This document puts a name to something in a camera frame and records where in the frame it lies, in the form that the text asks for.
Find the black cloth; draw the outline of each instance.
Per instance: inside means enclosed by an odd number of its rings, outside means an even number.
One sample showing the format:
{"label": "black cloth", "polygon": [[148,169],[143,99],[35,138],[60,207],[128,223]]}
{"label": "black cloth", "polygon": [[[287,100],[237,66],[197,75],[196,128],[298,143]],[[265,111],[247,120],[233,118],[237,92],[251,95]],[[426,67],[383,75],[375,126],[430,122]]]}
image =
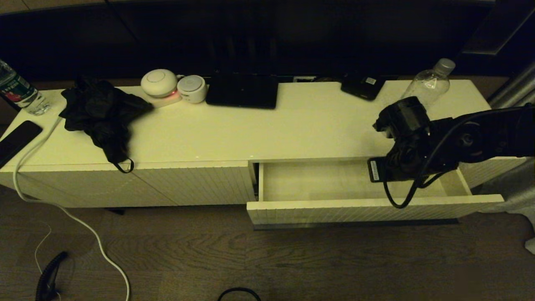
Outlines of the black cloth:
{"label": "black cloth", "polygon": [[144,99],[113,87],[105,80],[79,76],[74,88],[64,90],[67,107],[59,114],[65,129],[84,131],[93,144],[102,148],[107,160],[120,171],[118,163],[128,158],[128,125],[154,107]]}

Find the gray curtain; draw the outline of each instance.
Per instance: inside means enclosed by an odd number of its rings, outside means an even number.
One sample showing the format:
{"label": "gray curtain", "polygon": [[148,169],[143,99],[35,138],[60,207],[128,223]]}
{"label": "gray curtain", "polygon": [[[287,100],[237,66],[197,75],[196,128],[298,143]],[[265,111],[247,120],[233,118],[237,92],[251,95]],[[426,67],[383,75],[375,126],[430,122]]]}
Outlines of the gray curtain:
{"label": "gray curtain", "polygon": [[[493,109],[535,103],[535,62],[505,85],[490,100]],[[505,202],[484,212],[509,212],[525,215],[535,225],[535,167],[530,158],[522,165],[483,183],[475,194],[501,194]],[[535,254],[535,238],[525,244]]]}

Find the bottle cap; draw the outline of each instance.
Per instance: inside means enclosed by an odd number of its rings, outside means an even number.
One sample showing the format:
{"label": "bottle cap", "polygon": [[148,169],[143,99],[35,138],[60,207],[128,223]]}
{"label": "bottle cap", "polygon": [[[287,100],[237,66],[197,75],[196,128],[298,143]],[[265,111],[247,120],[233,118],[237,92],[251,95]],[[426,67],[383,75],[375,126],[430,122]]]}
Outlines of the bottle cap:
{"label": "bottle cap", "polygon": [[436,73],[442,76],[448,76],[453,69],[455,69],[455,63],[448,58],[441,58],[433,68]]}

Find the cabinet top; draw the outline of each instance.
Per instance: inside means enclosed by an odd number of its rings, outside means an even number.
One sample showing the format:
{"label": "cabinet top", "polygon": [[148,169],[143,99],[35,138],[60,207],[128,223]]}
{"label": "cabinet top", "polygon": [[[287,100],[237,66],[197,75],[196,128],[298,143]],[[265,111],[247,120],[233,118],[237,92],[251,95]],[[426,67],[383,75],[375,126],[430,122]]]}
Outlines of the cabinet top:
{"label": "cabinet top", "polygon": [[[346,159],[385,155],[394,141],[372,128],[387,101],[397,100],[409,80],[387,81],[368,102],[340,90],[337,82],[279,84],[275,110],[210,106],[180,101],[135,120],[128,143],[137,169],[223,167],[243,161]],[[140,87],[119,87],[148,97]],[[20,112],[6,134],[24,120],[50,129],[65,106],[62,90],[42,91],[52,108],[42,116]],[[490,107],[470,80],[451,80],[450,90],[427,112],[431,120]],[[21,171],[115,170],[85,133],[61,121]],[[2,172],[12,172],[27,146]]]}

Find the bottle label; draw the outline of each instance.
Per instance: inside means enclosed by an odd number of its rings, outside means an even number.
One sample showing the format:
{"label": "bottle label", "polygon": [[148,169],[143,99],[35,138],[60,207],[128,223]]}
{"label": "bottle label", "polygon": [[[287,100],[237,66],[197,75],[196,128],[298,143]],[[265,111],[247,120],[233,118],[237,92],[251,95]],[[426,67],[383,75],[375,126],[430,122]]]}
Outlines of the bottle label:
{"label": "bottle label", "polygon": [[20,75],[0,86],[0,92],[12,102],[18,104],[35,93],[35,88]]}

